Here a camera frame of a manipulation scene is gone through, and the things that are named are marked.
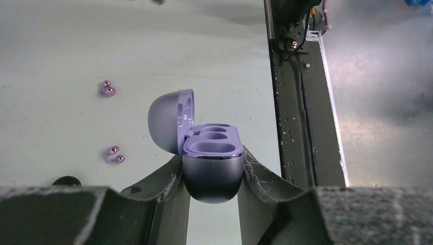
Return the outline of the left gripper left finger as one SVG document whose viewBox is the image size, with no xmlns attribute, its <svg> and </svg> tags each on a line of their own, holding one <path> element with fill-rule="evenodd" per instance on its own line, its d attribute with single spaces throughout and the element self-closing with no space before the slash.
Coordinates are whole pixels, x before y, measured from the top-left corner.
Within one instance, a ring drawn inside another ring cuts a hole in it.
<svg viewBox="0 0 433 245">
<path fill-rule="evenodd" d="M 190 196 L 181 157 L 116 192 L 1 188 L 1 244 L 186 244 Z"/>
</svg>

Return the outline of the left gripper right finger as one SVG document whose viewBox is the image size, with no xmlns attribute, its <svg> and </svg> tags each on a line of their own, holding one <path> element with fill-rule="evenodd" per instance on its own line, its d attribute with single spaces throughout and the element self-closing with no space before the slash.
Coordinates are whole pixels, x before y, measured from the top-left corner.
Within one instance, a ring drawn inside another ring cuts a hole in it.
<svg viewBox="0 0 433 245">
<path fill-rule="evenodd" d="M 244 153 L 242 244 L 432 244 L 432 190 L 303 190 Z"/>
</svg>

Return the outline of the purple earbud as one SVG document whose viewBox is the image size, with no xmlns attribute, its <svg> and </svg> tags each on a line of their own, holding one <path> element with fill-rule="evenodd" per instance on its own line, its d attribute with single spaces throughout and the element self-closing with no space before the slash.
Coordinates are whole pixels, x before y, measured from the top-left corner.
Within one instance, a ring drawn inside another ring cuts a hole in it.
<svg viewBox="0 0 433 245">
<path fill-rule="evenodd" d="M 106 152 L 106 162 L 110 164 L 120 164 L 125 161 L 125 156 L 119 153 L 120 147 L 114 145 Z"/>
<path fill-rule="evenodd" d="M 116 94 L 115 88 L 111 86 L 111 82 L 104 80 L 100 89 L 100 95 L 102 97 L 112 97 Z"/>
</svg>

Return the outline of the purple earbud charging case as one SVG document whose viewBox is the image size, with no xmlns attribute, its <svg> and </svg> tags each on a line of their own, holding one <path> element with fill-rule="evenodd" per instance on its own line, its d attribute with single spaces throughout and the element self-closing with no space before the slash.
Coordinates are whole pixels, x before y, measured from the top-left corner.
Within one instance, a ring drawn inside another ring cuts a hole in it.
<svg viewBox="0 0 433 245">
<path fill-rule="evenodd" d="M 234 198 L 244 172 L 244 145 L 238 130 L 228 124 L 195 125 L 191 89 L 161 95 L 148 112 L 154 143 L 181 157 L 185 187 L 202 203 L 219 204 Z"/>
</svg>

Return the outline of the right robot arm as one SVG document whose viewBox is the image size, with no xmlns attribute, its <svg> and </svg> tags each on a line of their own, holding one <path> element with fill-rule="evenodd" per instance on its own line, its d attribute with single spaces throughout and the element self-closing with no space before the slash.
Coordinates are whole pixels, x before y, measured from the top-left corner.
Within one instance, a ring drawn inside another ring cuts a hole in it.
<svg viewBox="0 0 433 245">
<path fill-rule="evenodd" d="M 311 10 L 321 1 L 271 1 L 274 24 L 274 49 L 279 61 L 308 51 L 306 39 Z"/>
</svg>

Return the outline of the blue plastic bin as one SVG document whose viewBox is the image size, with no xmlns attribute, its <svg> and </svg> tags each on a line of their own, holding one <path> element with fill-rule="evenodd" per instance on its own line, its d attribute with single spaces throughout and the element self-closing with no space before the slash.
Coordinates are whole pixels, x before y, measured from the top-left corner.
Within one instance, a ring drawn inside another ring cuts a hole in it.
<svg viewBox="0 0 433 245">
<path fill-rule="evenodd" d="M 408 6 L 426 6 L 432 3 L 432 0 L 405 0 Z"/>
</svg>

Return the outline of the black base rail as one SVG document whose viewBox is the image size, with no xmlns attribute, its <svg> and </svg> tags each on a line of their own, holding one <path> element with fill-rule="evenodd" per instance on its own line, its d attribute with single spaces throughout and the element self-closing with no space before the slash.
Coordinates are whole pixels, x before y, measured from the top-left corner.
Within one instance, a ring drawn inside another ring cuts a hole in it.
<svg viewBox="0 0 433 245">
<path fill-rule="evenodd" d="M 309 31 L 325 33 L 321 2 L 311 10 Z M 280 62 L 274 49 L 271 1 L 264 2 L 264 9 L 281 175 L 303 189 L 345 187 L 319 44 L 306 39 L 307 53 Z"/>
</svg>

